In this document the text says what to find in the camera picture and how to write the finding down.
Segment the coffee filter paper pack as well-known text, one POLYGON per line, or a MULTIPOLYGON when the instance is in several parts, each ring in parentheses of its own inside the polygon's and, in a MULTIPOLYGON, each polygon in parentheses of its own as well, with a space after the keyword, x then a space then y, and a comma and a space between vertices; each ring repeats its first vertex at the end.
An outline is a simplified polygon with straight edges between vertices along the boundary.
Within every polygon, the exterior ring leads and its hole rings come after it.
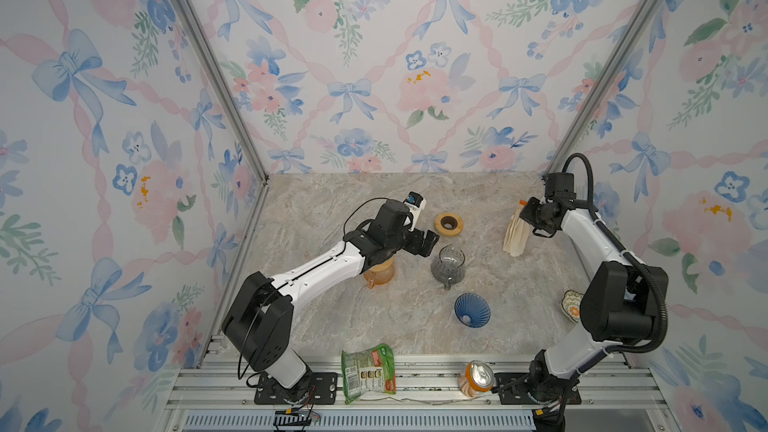
POLYGON ((503 251, 512 257, 519 257, 523 254, 528 237, 532 227, 522 219, 522 212, 527 205, 525 200, 520 200, 519 205, 507 228, 503 243, 503 251))

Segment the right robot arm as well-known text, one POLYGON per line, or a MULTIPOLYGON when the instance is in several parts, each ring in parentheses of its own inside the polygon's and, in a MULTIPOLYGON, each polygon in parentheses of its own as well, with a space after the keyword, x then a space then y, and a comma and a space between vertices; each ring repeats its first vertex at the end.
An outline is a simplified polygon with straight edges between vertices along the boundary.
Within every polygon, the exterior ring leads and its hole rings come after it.
POLYGON ((614 352, 656 350, 668 331, 666 272, 620 244, 594 205, 577 198, 573 174, 551 173, 544 183, 544 198, 529 199, 521 218, 536 235, 567 235, 594 275, 580 302, 579 324, 536 355, 518 386, 541 404, 564 401, 581 375, 614 352))

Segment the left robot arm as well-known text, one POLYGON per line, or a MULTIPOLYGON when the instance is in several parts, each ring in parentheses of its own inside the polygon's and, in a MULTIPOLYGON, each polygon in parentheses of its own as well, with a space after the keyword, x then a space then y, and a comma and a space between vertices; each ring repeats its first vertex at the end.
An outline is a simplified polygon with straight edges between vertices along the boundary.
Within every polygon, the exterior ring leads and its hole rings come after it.
POLYGON ((402 201, 384 198, 375 218, 346 230, 329 251, 281 274, 249 275, 225 314, 221 331, 254 372, 267 374, 286 392, 306 391, 312 372, 290 347, 293 315, 399 251, 428 257, 439 237, 416 227, 425 204, 416 192, 402 201))

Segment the blue glass dripper cone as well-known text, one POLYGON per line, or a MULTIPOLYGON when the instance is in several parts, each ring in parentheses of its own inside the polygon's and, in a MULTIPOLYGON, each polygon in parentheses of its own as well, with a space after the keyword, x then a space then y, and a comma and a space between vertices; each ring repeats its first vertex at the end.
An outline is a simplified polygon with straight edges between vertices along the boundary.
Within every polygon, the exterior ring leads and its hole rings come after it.
POLYGON ((490 321, 491 308, 478 294, 464 293, 454 302, 454 314, 461 324, 470 328, 481 328, 490 321))

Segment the grey glass carafe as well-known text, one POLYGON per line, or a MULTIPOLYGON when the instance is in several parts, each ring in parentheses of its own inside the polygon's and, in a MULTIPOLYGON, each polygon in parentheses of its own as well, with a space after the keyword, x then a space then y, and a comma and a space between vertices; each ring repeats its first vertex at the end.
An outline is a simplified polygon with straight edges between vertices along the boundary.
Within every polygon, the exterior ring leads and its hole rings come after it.
POLYGON ((430 270, 433 278, 450 290, 466 276, 466 256, 459 247, 446 245, 433 259, 430 270))

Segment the orange glass carafe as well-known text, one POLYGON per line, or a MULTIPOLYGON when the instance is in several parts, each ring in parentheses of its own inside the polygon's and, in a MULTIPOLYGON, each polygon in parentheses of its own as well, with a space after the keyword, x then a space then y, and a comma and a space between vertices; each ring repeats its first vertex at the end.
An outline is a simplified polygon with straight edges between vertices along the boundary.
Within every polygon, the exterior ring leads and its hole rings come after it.
POLYGON ((383 285, 391 281, 396 273, 395 257, 373 266, 363 273, 367 287, 373 289, 377 285, 383 285))

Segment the small patterned dish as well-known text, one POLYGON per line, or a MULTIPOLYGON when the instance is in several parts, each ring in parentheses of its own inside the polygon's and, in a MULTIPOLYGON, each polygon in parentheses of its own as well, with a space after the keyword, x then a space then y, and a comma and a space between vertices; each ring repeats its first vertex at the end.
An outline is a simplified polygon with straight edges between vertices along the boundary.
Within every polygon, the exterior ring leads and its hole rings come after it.
POLYGON ((565 316, 574 323, 581 319, 581 302, 584 295, 575 290, 567 290, 561 300, 561 309, 565 316))

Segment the green snack bag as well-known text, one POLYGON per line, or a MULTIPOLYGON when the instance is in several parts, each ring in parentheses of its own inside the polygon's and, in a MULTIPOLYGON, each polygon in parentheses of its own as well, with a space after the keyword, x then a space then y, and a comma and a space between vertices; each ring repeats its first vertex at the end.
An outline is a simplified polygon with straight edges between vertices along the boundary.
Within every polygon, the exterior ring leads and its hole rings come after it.
POLYGON ((385 343, 359 352, 343 351, 341 370, 347 405, 368 392, 396 393, 395 356, 385 343))

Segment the orange soda can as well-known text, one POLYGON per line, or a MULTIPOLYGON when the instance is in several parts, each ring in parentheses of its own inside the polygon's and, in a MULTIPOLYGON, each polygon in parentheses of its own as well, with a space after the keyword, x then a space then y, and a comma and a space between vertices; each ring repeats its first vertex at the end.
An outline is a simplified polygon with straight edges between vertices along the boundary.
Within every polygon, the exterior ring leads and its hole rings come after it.
POLYGON ((474 398, 494 387, 494 372, 489 364, 479 360, 469 362, 459 374, 458 387, 467 397, 474 398))

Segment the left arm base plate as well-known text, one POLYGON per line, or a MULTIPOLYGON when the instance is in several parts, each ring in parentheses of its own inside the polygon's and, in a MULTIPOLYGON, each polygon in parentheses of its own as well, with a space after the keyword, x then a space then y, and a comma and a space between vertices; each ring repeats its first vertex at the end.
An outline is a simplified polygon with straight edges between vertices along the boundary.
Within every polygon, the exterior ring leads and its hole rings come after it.
POLYGON ((304 406, 333 405, 336 401, 338 374, 307 372, 293 387, 283 387, 266 373, 252 374, 246 386, 255 390, 256 405, 304 406))

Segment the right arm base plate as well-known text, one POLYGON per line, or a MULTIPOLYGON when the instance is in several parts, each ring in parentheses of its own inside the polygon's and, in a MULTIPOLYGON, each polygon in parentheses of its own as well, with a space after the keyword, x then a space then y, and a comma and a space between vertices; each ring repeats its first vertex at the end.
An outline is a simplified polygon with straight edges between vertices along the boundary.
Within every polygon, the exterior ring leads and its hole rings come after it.
POLYGON ((494 374, 492 393, 502 405, 547 405, 559 401, 565 392, 566 379, 544 378, 536 381, 529 373, 498 372, 494 374))

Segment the aluminium rail frame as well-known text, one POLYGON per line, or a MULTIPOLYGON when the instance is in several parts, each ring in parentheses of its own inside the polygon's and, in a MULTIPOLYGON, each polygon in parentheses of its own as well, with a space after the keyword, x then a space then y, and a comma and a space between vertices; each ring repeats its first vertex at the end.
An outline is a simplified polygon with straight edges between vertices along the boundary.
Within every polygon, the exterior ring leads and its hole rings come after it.
MULTIPOLYGON (((314 399, 303 407, 258 404, 256 388, 235 376, 235 361, 209 357, 182 372, 159 431, 537 431, 534 406, 470 398, 458 378, 468 355, 399 355, 393 395, 369 392, 352 404, 314 399)), ((652 373, 609 357, 584 375, 566 408, 569 431, 678 431, 652 373)))

